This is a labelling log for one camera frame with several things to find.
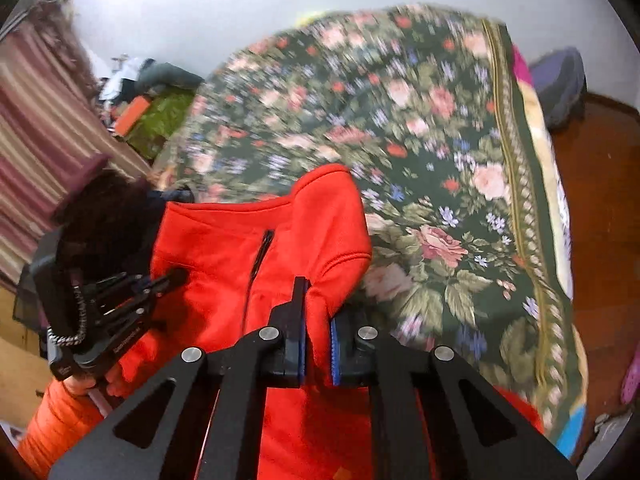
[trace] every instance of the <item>bed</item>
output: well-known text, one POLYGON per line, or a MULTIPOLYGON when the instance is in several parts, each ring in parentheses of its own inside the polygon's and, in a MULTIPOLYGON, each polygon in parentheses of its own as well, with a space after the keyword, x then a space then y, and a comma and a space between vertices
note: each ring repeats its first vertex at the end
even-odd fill
POLYGON ((568 209, 506 27, 415 4, 258 41, 200 87, 154 174, 251 202, 328 162, 351 169, 372 238, 354 298, 402 343, 447 344, 528 400, 568 456, 586 399, 568 209))

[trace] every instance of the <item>striped curtain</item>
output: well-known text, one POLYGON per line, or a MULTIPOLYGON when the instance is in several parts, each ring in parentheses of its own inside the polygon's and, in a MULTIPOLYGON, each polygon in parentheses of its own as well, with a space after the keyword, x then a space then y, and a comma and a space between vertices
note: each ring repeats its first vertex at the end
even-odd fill
POLYGON ((66 186, 95 153, 135 177, 148 165, 92 108, 97 87, 60 5, 43 0, 0 43, 0 273, 17 283, 66 186))

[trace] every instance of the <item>white wall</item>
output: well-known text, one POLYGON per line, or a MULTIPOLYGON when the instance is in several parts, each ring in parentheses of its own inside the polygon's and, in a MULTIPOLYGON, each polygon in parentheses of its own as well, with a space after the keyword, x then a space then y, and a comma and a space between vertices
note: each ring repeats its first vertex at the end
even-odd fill
POLYGON ((636 105, 640 54, 607 0, 74 0, 76 28, 103 59, 150 56, 206 76, 234 50, 318 10, 431 2, 504 20, 531 60, 575 45, 594 92, 636 105))

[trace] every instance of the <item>jacket zipper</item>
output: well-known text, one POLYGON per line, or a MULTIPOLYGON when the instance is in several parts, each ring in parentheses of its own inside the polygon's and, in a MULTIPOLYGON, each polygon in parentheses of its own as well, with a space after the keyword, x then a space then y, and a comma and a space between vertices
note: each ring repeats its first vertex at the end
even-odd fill
POLYGON ((249 285, 246 288, 246 295, 244 297, 244 310, 242 311, 242 325, 240 327, 240 337, 244 335, 244 331, 246 329, 246 316, 249 311, 249 296, 251 295, 251 287, 254 284, 255 277, 258 275, 258 270, 260 270, 260 265, 264 260, 264 257, 269 250, 269 246, 273 241, 273 235, 275 231, 273 229, 267 229, 262 235, 262 242, 260 243, 260 248, 258 249, 258 253, 255 255, 254 266, 251 268, 251 276, 249 277, 249 285))

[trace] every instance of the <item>silver screw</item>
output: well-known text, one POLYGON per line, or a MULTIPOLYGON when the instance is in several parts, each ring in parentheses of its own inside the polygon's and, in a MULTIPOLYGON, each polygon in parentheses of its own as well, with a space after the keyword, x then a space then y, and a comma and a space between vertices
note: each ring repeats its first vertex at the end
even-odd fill
POLYGON ((185 348, 182 351, 181 357, 182 357, 182 360, 186 363, 194 363, 202 357, 202 350, 200 350, 199 348, 196 348, 195 346, 192 346, 190 348, 185 348))
POLYGON ((264 339, 265 341, 276 339, 278 334, 280 334, 280 332, 278 332, 278 329, 274 326, 266 326, 258 332, 260 339, 264 339))
POLYGON ((433 354, 440 361, 451 361, 453 359, 453 356, 454 356, 453 350, 451 348, 449 348, 448 346, 438 346, 433 351, 433 354))
POLYGON ((378 337, 378 331, 372 326, 361 326, 358 329, 358 336, 364 340, 375 339, 378 337))

